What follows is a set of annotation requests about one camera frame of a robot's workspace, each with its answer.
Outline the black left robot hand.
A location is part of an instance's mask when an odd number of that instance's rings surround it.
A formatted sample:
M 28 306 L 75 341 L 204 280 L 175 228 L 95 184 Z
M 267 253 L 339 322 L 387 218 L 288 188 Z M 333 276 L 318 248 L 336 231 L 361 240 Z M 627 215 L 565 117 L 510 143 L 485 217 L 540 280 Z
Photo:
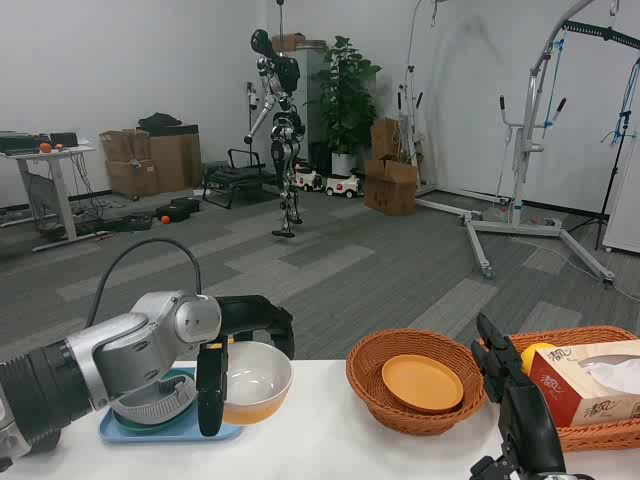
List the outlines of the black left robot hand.
M 293 317 L 262 296 L 220 297 L 218 335 L 197 356 L 198 422 L 205 437 L 224 423 L 252 425 L 272 416 L 293 380 Z

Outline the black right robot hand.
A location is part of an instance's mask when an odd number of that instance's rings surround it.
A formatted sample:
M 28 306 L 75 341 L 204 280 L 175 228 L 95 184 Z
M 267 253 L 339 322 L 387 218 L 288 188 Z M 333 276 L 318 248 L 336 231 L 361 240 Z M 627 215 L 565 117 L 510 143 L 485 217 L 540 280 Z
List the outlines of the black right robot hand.
M 471 352 L 489 400 L 499 406 L 502 454 L 485 456 L 471 468 L 473 479 L 552 479 L 567 474 L 561 442 L 545 397 L 522 371 L 523 362 L 510 337 L 484 315 L 476 327 L 479 340 Z

